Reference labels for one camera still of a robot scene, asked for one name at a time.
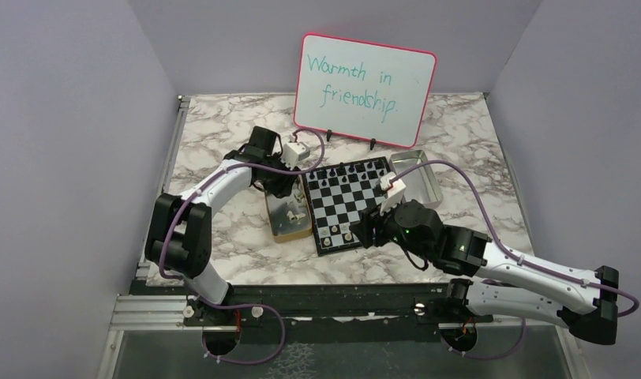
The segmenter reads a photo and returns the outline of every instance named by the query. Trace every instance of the whiteboard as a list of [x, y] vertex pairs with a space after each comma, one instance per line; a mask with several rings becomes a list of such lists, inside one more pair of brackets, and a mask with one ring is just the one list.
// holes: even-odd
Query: whiteboard
[[436, 65], [427, 51], [307, 34], [294, 123], [413, 147]]

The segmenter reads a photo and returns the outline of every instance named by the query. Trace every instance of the white marble surface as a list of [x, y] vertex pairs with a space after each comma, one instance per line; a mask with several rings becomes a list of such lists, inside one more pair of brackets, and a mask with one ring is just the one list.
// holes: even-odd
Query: white marble surface
[[[170, 192], [186, 190], [213, 172], [226, 153], [248, 140], [253, 126], [290, 134], [295, 130], [293, 106], [292, 94], [193, 97]], [[305, 167], [318, 157], [318, 141], [309, 133], [300, 133], [300, 138], [313, 147], [311, 158], [302, 164]], [[461, 166], [481, 193], [500, 239], [515, 249], [532, 252], [482, 94], [430, 96], [415, 148], [424, 150], [429, 159], [446, 159]], [[332, 137], [324, 163], [388, 158], [401, 151], [404, 149], [381, 145], [370, 151], [368, 142]], [[433, 170], [444, 195], [437, 209], [441, 219], [487, 232], [462, 177], [446, 166], [433, 166]], [[216, 215], [212, 240], [212, 263], [223, 278], [236, 284], [405, 283], [451, 278], [432, 266], [426, 272], [418, 271], [394, 244], [318, 257], [312, 236], [274, 243], [264, 194], [252, 188], [235, 195]], [[162, 279], [152, 265], [147, 284], [178, 282]]]

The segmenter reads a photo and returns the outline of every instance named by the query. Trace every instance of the metal frame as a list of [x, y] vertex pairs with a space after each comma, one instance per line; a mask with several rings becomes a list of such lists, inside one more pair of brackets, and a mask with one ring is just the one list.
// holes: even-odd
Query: metal frame
[[[181, 143], [181, 135], [186, 123], [186, 116], [189, 111], [190, 96], [179, 96], [179, 109], [177, 119], [174, 124], [174, 132], [170, 142], [170, 147], [167, 151], [167, 160], [163, 173], [159, 182], [160, 192], [164, 192], [169, 188], [171, 176], [174, 171], [174, 164], [178, 154], [179, 145]], [[507, 164], [509, 173], [511, 174], [512, 181], [515, 181], [515, 173], [512, 171], [508, 154], [502, 148], [502, 152]], [[516, 198], [519, 200], [519, 188], [516, 183], [514, 188], [516, 191]], [[530, 229], [527, 226], [527, 218], [523, 212], [523, 206], [519, 201], [523, 220], [526, 224], [528, 235]], [[148, 275], [150, 263], [144, 259], [144, 247], [142, 246], [142, 254], [135, 280], [146, 280]], [[107, 334], [107, 342], [105, 343], [102, 360], [99, 365], [98, 375], [99, 379], [111, 379], [116, 370], [118, 356], [121, 350], [123, 336], [126, 331], [135, 330], [197, 330], [197, 331], [221, 331], [229, 332], [235, 331], [234, 326], [184, 326], [183, 309], [186, 307], [186, 296], [184, 295], [146, 295], [146, 296], [122, 296], [119, 295], [114, 305], [114, 312], [112, 314], [109, 332]], [[529, 321], [528, 326], [534, 325], [548, 325], [540, 321]], [[461, 324], [456, 323], [443, 323], [439, 324], [439, 329], [443, 328], [456, 328]], [[520, 319], [514, 317], [499, 317], [495, 316], [494, 322], [479, 324], [479, 328], [495, 328], [495, 327], [515, 327], [520, 325]], [[564, 357], [571, 373], [575, 379], [590, 379], [590, 371], [583, 357], [583, 353], [579, 347], [578, 340], [572, 336], [568, 330], [556, 327], [560, 346], [563, 350]]]

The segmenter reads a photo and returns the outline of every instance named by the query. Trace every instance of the red whiteboard frame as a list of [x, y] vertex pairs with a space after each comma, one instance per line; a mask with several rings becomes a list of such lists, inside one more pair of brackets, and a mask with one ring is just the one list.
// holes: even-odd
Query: red whiteboard frame
[[[317, 130], [319, 132], [327, 132], [328, 130], [327, 129], [314, 128], [312, 126], [307, 126], [307, 125], [301, 125], [301, 124], [298, 124], [298, 122], [295, 120], [295, 116], [296, 116], [297, 111], [298, 111], [299, 79], [300, 79], [300, 76], [302, 75], [302, 63], [304, 62], [304, 56], [303, 56], [303, 53], [304, 53], [304, 40], [308, 36], [324, 37], [324, 38], [329, 38], [329, 39], [340, 39], [342, 41], [355, 42], [355, 43], [364, 43], [366, 45], [389, 47], [391, 49], [398, 49], [398, 50], [405, 50], [405, 51], [413, 51], [413, 52], [416, 52], [416, 53], [430, 54], [430, 55], [432, 55], [434, 57], [434, 67], [432, 68], [432, 75], [430, 75], [430, 77], [429, 77], [429, 84], [428, 84], [428, 87], [427, 87], [427, 93], [425, 94], [425, 102], [424, 102], [425, 105], [423, 105], [423, 109], [421, 111], [421, 119], [418, 121], [418, 130], [416, 130], [416, 138], [414, 139], [414, 143], [411, 146], [403, 146], [403, 145], [400, 145], [400, 144], [392, 144], [392, 143], [389, 143], [389, 142], [377, 141], [377, 143], [379, 143], [379, 144], [386, 144], [388, 146], [395, 146], [397, 148], [413, 148], [418, 143], [418, 135], [421, 132], [421, 124], [423, 123], [423, 117], [425, 115], [425, 107], [427, 106], [427, 100], [429, 98], [429, 91], [432, 88], [432, 80], [434, 79], [434, 73], [435, 73], [435, 71], [437, 71], [437, 56], [432, 51], [424, 51], [424, 50], [419, 50], [419, 49], [410, 49], [408, 47], [392, 46], [392, 45], [387, 45], [385, 43], [361, 41], [359, 39], [350, 39], [350, 38], [343, 38], [343, 37], [328, 36], [328, 35], [325, 35], [325, 34], [315, 33], [315, 32], [306, 33], [302, 37], [302, 47], [300, 48], [300, 64], [299, 64], [299, 71], [298, 71], [298, 85], [295, 87], [295, 108], [293, 110], [293, 123], [299, 128], [312, 129], [312, 130]], [[367, 137], [352, 136], [350, 134], [335, 133], [334, 131], [332, 131], [332, 135], [335, 135], [335, 134], [338, 135], [338, 136], [354, 138], [354, 139], [357, 139], [357, 140], [371, 141]]]

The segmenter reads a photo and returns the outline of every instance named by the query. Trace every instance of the gray wall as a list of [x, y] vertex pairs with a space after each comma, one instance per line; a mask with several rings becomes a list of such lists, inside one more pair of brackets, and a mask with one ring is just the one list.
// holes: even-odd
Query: gray wall
[[94, 377], [175, 92], [124, 0], [0, 1], [0, 377]]
[[[641, 0], [543, 0], [489, 108], [534, 251], [618, 268], [641, 299]], [[641, 309], [584, 352], [596, 379], [641, 377]]]
[[540, 0], [129, 0], [182, 94], [288, 92], [308, 31], [434, 51], [434, 92], [487, 92]]

